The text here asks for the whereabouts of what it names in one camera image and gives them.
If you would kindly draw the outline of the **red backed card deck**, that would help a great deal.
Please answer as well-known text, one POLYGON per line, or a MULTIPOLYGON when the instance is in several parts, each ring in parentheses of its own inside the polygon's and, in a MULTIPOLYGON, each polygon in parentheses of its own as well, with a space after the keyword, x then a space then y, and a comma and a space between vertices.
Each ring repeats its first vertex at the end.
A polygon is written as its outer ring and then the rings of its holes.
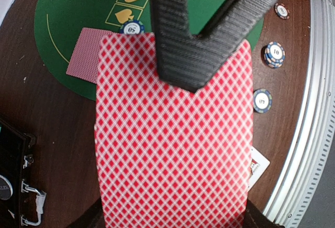
POLYGON ((242 227, 253 139, 249 42, 191 93, 159 79, 152 33, 102 37, 94 129, 107 227, 242 227))

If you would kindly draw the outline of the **green chips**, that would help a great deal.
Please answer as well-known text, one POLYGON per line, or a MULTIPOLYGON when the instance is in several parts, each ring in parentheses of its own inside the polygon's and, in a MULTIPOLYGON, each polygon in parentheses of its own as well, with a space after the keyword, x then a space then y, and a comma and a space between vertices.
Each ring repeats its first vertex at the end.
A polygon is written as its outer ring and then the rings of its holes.
POLYGON ((122 24, 119 32, 126 35, 142 34, 145 32, 145 28, 141 21, 135 19, 122 24))

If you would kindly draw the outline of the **blue white poker chip stack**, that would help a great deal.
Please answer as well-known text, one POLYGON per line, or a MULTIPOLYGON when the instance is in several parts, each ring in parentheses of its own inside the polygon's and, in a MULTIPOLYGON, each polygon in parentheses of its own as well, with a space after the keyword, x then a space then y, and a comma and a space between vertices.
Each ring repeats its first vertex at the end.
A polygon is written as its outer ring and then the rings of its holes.
POLYGON ((285 50, 279 42, 269 42, 264 49, 264 61, 270 68, 280 68, 284 63, 285 57, 285 50))

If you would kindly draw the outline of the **red card being dealt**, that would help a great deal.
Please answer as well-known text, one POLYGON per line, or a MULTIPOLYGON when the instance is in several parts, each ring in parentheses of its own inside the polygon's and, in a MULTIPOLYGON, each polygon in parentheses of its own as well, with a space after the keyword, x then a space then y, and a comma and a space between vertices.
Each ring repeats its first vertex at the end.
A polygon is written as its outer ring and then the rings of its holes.
POLYGON ((96 84, 101 39, 112 31, 84 27, 78 37, 66 74, 96 84))

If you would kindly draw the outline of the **green poker chip stack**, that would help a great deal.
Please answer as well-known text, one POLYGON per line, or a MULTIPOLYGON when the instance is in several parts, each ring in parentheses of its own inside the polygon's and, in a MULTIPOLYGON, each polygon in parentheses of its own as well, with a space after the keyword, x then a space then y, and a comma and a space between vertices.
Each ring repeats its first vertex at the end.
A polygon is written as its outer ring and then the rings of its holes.
POLYGON ((266 113, 272 106, 273 98, 267 89, 257 89, 253 93, 253 108, 257 113, 266 113))

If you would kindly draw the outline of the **orange black poker chip stack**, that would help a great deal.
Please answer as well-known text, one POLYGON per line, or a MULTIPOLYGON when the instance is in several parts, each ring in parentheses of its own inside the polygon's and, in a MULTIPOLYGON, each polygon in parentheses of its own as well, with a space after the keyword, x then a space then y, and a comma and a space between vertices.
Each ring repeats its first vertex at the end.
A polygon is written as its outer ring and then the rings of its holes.
POLYGON ((276 3, 274 5, 274 11, 279 18, 289 19, 289 10, 285 7, 284 4, 276 3))

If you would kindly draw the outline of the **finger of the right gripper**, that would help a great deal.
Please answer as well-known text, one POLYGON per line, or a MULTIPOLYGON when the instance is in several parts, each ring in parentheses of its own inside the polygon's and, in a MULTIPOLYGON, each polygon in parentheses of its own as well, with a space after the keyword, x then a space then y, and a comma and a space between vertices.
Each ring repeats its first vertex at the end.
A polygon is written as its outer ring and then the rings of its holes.
POLYGON ((150 7, 159 78, 178 88, 197 91, 195 66, 189 56, 194 38, 189 32, 187 0, 150 0, 150 7))
POLYGON ((195 90, 203 88, 277 0, 227 0, 195 40, 195 90))

